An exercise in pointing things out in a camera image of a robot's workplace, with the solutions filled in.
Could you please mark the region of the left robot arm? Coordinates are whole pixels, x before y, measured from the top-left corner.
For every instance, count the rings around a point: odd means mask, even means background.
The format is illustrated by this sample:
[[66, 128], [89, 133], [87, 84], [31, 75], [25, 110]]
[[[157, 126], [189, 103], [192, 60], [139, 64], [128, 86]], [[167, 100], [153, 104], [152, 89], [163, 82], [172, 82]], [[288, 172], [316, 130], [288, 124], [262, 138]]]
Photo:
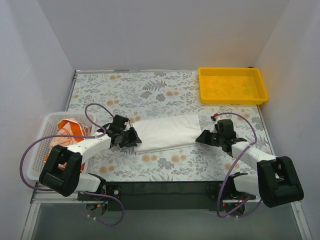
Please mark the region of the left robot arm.
[[142, 143], [134, 127], [127, 127], [127, 117], [115, 115], [88, 138], [68, 146], [54, 146], [39, 176], [39, 182], [64, 197], [74, 192], [100, 193], [105, 180], [83, 173], [82, 165], [96, 154], [112, 147], [136, 147]]

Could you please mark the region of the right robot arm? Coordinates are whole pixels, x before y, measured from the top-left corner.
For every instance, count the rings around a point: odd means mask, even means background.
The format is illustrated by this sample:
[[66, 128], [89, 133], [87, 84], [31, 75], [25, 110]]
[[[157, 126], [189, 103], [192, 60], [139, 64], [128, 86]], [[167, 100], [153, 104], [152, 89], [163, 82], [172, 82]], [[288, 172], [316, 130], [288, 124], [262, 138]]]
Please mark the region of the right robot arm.
[[237, 137], [230, 119], [219, 120], [214, 127], [214, 132], [204, 130], [195, 141], [220, 147], [229, 156], [241, 160], [256, 171], [254, 175], [240, 172], [227, 174], [219, 190], [219, 201], [225, 188], [257, 196], [269, 208], [298, 202], [304, 198], [291, 158], [265, 153], [249, 144], [246, 139]]

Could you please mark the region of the white towel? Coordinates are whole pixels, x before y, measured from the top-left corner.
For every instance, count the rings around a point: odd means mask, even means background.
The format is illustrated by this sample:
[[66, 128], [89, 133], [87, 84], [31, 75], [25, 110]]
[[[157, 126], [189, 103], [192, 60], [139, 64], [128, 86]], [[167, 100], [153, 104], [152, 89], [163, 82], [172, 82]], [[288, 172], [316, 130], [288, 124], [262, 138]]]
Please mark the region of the white towel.
[[141, 120], [133, 127], [142, 141], [134, 147], [137, 154], [194, 146], [202, 133], [196, 114]]

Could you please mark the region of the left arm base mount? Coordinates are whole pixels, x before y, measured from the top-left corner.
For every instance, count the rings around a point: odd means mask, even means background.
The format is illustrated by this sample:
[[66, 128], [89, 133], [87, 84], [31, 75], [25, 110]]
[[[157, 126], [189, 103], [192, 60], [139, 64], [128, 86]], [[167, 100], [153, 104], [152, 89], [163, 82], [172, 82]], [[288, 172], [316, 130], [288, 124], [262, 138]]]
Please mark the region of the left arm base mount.
[[[81, 191], [77, 193], [77, 200], [86, 202], [86, 212], [89, 218], [106, 224], [115, 226], [119, 224], [125, 215], [124, 205], [121, 202], [122, 188], [119, 185], [110, 185], [103, 183], [96, 192]], [[120, 211], [120, 218], [115, 223], [107, 223], [100, 219], [115, 206], [115, 211]]]

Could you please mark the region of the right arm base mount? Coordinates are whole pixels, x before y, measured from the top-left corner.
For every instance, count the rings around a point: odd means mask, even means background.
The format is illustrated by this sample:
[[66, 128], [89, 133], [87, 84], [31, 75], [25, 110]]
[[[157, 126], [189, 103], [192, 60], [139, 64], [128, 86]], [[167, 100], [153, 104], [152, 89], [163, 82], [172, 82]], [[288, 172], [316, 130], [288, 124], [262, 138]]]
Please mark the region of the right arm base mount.
[[240, 218], [245, 216], [245, 205], [242, 205], [247, 198], [247, 193], [239, 192], [232, 186], [225, 186], [221, 191], [222, 182], [217, 184], [208, 184], [205, 187], [205, 193], [209, 200], [213, 201], [213, 211], [219, 218]]

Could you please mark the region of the orange patterned towel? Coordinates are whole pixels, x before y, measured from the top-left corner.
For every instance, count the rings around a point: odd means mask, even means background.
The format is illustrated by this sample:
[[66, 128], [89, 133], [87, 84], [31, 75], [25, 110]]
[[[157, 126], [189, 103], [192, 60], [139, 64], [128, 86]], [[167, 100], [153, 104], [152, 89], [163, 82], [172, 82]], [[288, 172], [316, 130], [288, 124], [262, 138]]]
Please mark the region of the orange patterned towel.
[[73, 136], [81, 136], [81, 137], [62, 137], [57, 136], [54, 137], [49, 145], [49, 151], [51, 152], [52, 148], [56, 145], [60, 145], [62, 147], [67, 147], [69, 145], [77, 144], [84, 140], [83, 136], [90, 136], [92, 131], [92, 127], [83, 124], [80, 121], [77, 121], [75, 118], [65, 118], [61, 120], [57, 124], [57, 135], [73, 135]]

